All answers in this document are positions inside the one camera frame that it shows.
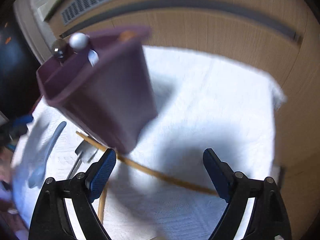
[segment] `white tablecloth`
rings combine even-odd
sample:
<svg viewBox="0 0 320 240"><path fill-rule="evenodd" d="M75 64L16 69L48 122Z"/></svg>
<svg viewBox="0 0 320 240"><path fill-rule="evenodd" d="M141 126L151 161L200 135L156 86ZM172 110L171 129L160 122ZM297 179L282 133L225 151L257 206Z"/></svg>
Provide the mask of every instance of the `white tablecloth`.
<svg viewBox="0 0 320 240"><path fill-rule="evenodd" d="M274 156L274 108L284 100L269 74L224 57L175 48L144 47L159 116L142 131L128 157L151 169L214 188L202 153L213 148L234 171L249 178L270 174ZM58 124L67 126L47 163L46 177L66 179L82 139L78 128L41 100L30 132L13 158L13 195L29 225L40 189L27 179ZM94 161L102 155L98 152ZM88 165L82 165L85 171ZM247 206L236 239L252 210ZM78 239L84 239L71 201L68 211ZM98 200L93 206L97 210ZM109 179L104 227L112 239L208 239L226 207L224 200L168 185L117 161Z"/></svg>

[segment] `purple container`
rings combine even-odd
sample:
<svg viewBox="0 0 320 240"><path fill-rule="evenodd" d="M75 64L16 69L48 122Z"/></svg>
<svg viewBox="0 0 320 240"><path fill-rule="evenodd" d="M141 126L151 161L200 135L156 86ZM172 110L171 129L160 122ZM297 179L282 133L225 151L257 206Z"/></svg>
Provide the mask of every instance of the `purple container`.
<svg viewBox="0 0 320 240"><path fill-rule="evenodd" d="M135 36L121 41L124 31ZM89 45L70 53L63 65L51 57L36 73L48 105L104 145L132 151L141 129L157 116L141 46L149 34L144 26L92 32ZM94 67L88 60L90 49L99 56Z"/></svg>

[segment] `blue gripper pad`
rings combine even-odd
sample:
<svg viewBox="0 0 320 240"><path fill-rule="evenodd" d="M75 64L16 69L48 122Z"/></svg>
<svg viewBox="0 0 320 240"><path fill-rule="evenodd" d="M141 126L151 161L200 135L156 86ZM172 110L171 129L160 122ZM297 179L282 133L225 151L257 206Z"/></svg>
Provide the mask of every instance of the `blue gripper pad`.
<svg viewBox="0 0 320 240"><path fill-rule="evenodd" d="M113 149L107 149L100 160L89 168L85 185L89 190L88 199L91 203L100 197L115 165L116 152Z"/></svg>
<svg viewBox="0 0 320 240"><path fill-rule="evenodd" d="M220 161L211 148L204 151L203 164L219 197L229 203L231 199L230 190L233 184L233 170L227 163Z"/></svg>

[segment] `metal screw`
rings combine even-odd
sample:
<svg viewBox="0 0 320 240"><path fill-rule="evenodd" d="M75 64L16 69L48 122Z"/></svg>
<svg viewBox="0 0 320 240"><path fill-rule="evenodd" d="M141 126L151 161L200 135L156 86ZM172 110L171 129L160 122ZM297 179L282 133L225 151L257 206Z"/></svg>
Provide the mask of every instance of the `metal screw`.
<svg viewBox="0 0 320 240"><path fill-rule="evenodd" d="M243 173L240 172L240 171L236 171L236 172L235 172L235 176L236 176L237 178L241 179L241 178L243 178Z"/></svg>
<svg viewBox="0 0 320 240"><path fill-rule="evenodd" d="M45 180L46 184L50 184L53 181L53 178L49 177Z"/></svg>
<svg viewBox="0 0 320 240"><path fill-rule="evenodd" d="M269 182L269 183L273 183L273 182L274 182L274 180L273 180L273 178L271 178L271 177L267 177L267 182Z"/></svg>
<svg viewBox="0 0 320 240"><path fill-rule="evenodd" d="M84 172L79 172L76 177L77 179L82 179L84 177Z"/></svg>
<svg viewBox="0 0 320 240"><path fill-rule="evenodd" d="M275 240L284 240L284 239L281 235L277 235L277 236L275 236Z"/></svg>

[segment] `white ball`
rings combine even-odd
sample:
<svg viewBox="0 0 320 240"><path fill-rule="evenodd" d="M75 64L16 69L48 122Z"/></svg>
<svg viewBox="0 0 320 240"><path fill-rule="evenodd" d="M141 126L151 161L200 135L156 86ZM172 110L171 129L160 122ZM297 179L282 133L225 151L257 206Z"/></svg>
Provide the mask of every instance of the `white ball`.
<svg viewBox="0 0 320 240"><path fill-rule="evenodd" d="M69 45L76 51L84 49L89 43L89 36L84 33L74 33L71 35Z"/></svg>

